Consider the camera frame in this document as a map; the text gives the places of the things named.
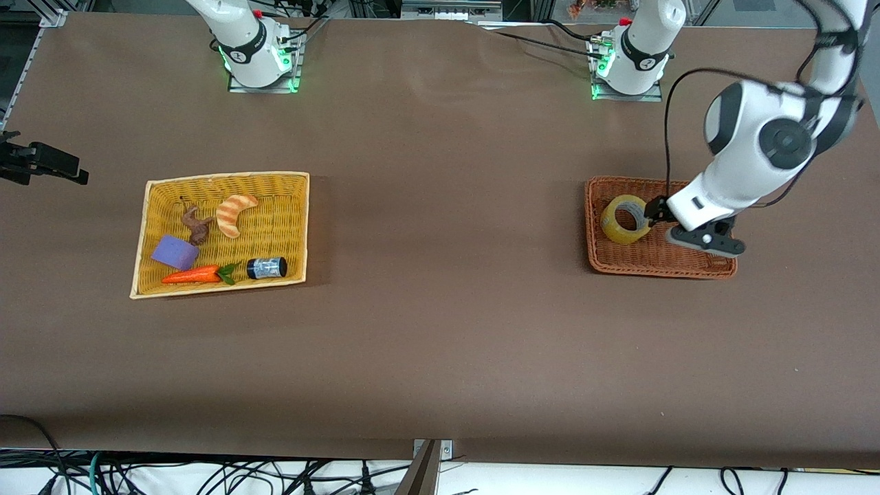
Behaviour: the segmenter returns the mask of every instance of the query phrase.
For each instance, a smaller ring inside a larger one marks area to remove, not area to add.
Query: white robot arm
[[[652,221],[680,223],[667,232],[669,242],[742,254],[745,244],[730,238],[734,217],[849,134],[860,103],[855,87],[868,0],[803,0],[803,6],[818,24],[810,82],[743,80],[715,98],[704,127],[715,159],[685,188],[645,210]]]
[[[247,0],[187,0],[220,44],[226,67],[240,84],[261,88],[291,70],[281,57],[290,29],[271,18],[257,18]]]
[[[614,48],[596,75],[615,91],[645,93],[663,76],[670,47],[685,24],[687,10],[681,0],[645,0],[632,24],[615,26],[604,36]]]

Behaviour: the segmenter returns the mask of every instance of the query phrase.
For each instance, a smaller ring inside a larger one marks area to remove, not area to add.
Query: metal frame
[[[693,0],[686,0],[687,7],[689,9],[694,9]],[[715,12],[715,9],[718,8],[718,4],[721,3],[721,0],[707,0],[706,7],[700,12],[700,15],[693,18],[692,24],[694,26],[705,26],[706,22],[709,21],[709,17]]]
[[[40,41],[43,39],[43,34],[46,32],[46,29],[47,28],[45,27],[42,27],[40,29],[40,31],[37,33],[37,38],[33,41],[31,53],[27,54],[27,62],[25,62],[25,68],[22,69],[21,76],[18,77],[18,82],[15,84],[15,91],[12,92],[12,97],[9,98],[9,107],[6,108],[6,113],[3,114],[3,120],[0,121],[0,130],[6,128],[6,123],[9,121],[10,115],[12,115],[12,109],[15,107],[15,102],[18,99],[18,94],[21,92],[21,86],[25,83],[25,77],[27,76],[27,72],[31,69],[31,63],[33,62],[33,58],[37,54],[37,47],[40,45]]]
[[[470,23],[504,21],[501,0],[403,0],[400,18],[441,18]]]
[[[532,0],[532,17],[530,20],[551,18],[555,6],[556,0]]]
[[[451,440],[423,440],[419,453],[409,465],[394,495],[435,495],[437,475],[443,456],[443,442]]]
[[[422,448],[426,440],[416,440],[413,442],[413,459],[419,454],[419,449]],[[440,440],[440,460],[441,461],[451,461],[452,460],[452,440]]]
[[[27,0],[40,16],[40,27],[61,27],[70,11],[90,11],[94,0]]]

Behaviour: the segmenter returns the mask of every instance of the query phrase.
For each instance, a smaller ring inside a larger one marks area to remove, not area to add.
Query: yellow tape roll
[[[635,218],[635,230],[627,230],[617,223],[614,213],[617,210],[628,211]],[[602,212],[602,232],[608,239],[618,244],[632,244],[648,234],[651,230],[645,218],[645,202],[638,196],[623,195],[612,199]]]

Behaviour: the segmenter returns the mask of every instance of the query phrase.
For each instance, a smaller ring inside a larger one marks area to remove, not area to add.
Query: toy croissant
[[[238,222],[238,214],[248,208],[257,205],[257,198],[251,195],[232,195],[226,198],[226,201],[217,206],[217,228],[220,229],[226,237],[235,239],[241,232],[238,231],[236,223]]]

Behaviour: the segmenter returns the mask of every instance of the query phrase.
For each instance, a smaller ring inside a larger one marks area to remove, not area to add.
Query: purple sponge
[[[198,255],[198,247],[172,235],[163,235],[150,258],[177,270],[189,270]]]

